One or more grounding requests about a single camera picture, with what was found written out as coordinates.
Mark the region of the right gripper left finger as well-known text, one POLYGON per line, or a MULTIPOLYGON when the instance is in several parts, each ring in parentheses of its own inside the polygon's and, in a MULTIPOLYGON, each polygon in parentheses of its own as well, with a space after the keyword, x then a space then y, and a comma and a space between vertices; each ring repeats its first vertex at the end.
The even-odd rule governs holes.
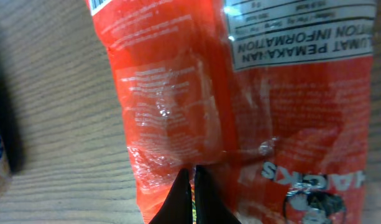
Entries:
POLYGON ((192 224, 193 207, 189 172, 181 169, 157 214, 149 224, 192 224))

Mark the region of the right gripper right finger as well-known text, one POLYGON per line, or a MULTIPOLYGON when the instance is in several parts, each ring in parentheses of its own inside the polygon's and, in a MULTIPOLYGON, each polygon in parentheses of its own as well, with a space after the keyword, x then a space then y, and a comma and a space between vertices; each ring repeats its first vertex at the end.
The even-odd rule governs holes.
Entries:
POLYGON ((195 205, 197 224, 241 224, 219 196, 212 175, 196 166, 195 205))

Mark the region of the red snack packet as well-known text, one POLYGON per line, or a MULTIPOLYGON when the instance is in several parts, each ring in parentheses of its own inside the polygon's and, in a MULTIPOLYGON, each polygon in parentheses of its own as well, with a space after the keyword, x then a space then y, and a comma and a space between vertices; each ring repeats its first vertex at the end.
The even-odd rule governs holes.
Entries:
POLYGON ((88 0, 145 223, 178 171, 241 223, 360 223, 372 0, 88 0))

